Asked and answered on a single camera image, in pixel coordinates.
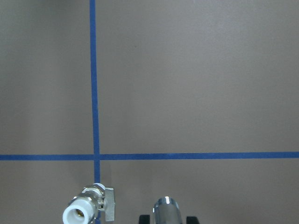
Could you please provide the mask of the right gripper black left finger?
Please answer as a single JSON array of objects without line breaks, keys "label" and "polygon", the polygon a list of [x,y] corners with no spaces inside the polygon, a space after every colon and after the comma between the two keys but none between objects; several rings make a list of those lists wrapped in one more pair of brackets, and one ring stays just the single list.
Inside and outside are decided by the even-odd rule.
[{"label": "right gripper black left finger", "polygon": [[150,215],[140,215],[139,224],[151,224]]}]

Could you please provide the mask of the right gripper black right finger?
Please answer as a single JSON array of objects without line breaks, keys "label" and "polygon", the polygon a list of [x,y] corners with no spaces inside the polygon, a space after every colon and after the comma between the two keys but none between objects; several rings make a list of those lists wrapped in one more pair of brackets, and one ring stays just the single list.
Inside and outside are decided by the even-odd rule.
[{"label": "right gripper black right finger", "polygon": [[199,220],[196,216],[187,216],[186,224],[199,224]]}]

